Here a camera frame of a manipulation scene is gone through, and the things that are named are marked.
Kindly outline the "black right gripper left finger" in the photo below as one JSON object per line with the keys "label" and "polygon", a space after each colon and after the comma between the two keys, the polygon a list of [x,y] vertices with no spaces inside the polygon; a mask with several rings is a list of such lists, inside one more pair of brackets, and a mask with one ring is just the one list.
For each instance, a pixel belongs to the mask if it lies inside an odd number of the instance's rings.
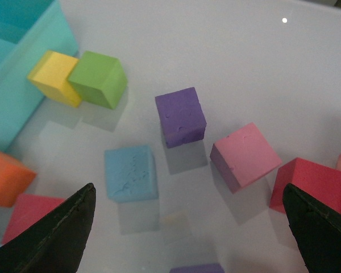
{"label": "black right gripper left finger", "polygon": [[0,272],[77,272],[95,204],[96,189],[88,183],[0,247]]}

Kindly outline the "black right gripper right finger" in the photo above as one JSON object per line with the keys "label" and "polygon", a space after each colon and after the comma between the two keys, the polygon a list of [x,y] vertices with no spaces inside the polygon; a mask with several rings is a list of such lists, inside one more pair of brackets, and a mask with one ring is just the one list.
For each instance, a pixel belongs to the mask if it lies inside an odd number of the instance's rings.
{"label": "black right gripper right finger", "polygon": [[341,214],[293,184],[282,202],[308,272],[341,272]]}

